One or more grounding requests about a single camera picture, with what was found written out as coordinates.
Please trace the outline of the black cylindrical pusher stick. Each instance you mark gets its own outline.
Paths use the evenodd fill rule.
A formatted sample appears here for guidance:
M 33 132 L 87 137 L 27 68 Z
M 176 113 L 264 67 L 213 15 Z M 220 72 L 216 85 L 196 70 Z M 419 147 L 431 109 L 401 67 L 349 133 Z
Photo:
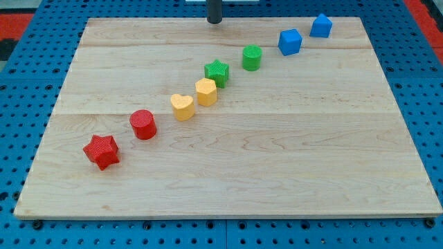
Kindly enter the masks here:
M 219 24 L 222 22 L 222 0 L 206 0 L 207 22 Z

